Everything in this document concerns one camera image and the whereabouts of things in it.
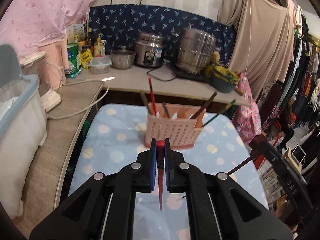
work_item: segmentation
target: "countertop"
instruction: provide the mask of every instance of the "countertop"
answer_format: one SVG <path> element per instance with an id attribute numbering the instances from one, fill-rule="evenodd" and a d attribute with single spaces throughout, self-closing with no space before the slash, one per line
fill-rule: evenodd
<path id="1" fill-rule="evenodd" d="M 169 62 L 165 62 L 164 65 L 152 72 L 156 77 L 164 80 L 169 80 L 173 77 L 171 70 L 167 67 Z M 88 69 L 82 69 L 82 73 L 75 79 L 95 79 L 103 80 L 107 79 L 110 90 L 115 91 L 127 91 L 127 92 L 149 92 L 148 75 L 147 71 L 150 69 L 133 66 L 127 70 L 120 70 L 111 68 L 109 73 L 104 74 L 92 74 Z M 208 100 L 212 94 L 216 91 L 215 88 L 209 84 L 175 78 L 174 80 L 163 82 L 155 78 L 152 78 L 153 91 L 157 95 L 173 96 L 181 98 L 191 98 L 198 100 Z M 236 99 L 235 105 L 238 106 L 250 106 L 248 100 L 232 91 L 228 94 L 218 93 L 214 102 L 228 104 L 233 99 Z"/>
<path id="2" fill-rule="evenodd" d="M 61 103 L 49 113 L 62 116 L 85 108 L 96 100 L 100 87 L 99 82 L 62 87 L 58 92 Z M 32 229 L 59 205 L 69 159 L 89 111 L 47 121 L 47 138 L 35 153 L 23 188 L 23 214 L 13 220 L 27 239 Z"/>

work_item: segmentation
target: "pink curtain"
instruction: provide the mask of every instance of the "pink curtain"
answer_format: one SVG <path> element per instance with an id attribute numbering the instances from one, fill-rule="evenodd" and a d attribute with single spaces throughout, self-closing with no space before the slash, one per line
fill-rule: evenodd
<path id="1" fill-rule="evenodd" d="M 0 22 L 0 44 L 11 44 L 19 58 L 42 41 L 60 38 L 65 26 L 84 23 L 94 0 L 13 0 Z"/>

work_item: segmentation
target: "pink plastic basket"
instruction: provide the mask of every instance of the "pink plastic basket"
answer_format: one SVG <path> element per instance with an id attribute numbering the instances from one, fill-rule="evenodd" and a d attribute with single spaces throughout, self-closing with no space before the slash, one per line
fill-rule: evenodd
<path id="1" fill-rule="evenodd" d="M 170 116 L 174 114 L 179 116 L 179 113 L 185 113 L 185 118 L 169 119 L 164 117 L 165 112 L 162 104 L 156 103 L 156 110 L 159 112 L 159 117 L 148 114 L 145 146 L 147 148 L 150 147 L 152 138 L 157 140 L 169 138 L 172 149 L 192 148 L 203 128 L 195 128 L 197 120 L 189 118 L 198 111 L 200 107 L 174 104 L 166 104 L 166 106 Z"/>

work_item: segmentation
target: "metal bowl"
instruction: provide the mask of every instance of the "metal bowl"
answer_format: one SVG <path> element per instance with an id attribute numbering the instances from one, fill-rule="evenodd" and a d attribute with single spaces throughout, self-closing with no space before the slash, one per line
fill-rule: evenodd
<path id="1" fill-rule="evenodd" d="M 134 51 L 122 46 L 121 49 L 114 50 L 110 54 L 112 67 L 116 69 L 129 69 L 133 66 L 135 56 L 136 53 Z"/>

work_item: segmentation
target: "food processor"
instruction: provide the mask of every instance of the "food processor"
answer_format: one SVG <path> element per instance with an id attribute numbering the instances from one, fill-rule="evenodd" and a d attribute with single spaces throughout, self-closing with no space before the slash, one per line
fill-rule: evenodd
<path id="1" fill-rule="evenodd" d="M 38 90 L 46 112 L 49 112 L 61 102 L 61 96 L 53 91 L 50 83 L 45 51 L 26 57 L 20 62 L 20 67 L 24 75 L 38 75 L 40 81 Z"/>

